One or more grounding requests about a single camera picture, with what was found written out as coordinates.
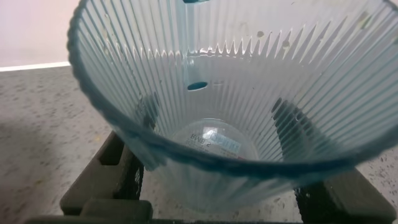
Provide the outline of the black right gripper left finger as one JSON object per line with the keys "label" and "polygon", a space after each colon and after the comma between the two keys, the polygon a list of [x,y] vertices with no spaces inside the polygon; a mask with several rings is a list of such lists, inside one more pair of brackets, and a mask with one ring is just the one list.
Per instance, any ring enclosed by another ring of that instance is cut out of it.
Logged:
{"label": "black right gripper left finger", "polygon": [[79,215],[91,199],[138,200],[144,166],[111,132],[94,158],[60,200],[65,215]]}

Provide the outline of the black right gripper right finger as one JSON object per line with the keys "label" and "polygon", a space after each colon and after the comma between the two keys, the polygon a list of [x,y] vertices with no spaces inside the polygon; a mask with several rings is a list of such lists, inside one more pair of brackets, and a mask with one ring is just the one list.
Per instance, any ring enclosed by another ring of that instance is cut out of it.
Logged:
{"label": "black right gripper right finger", "polygon": [[393,223],[395,208],[358,170],[295,189],[304,223]]}

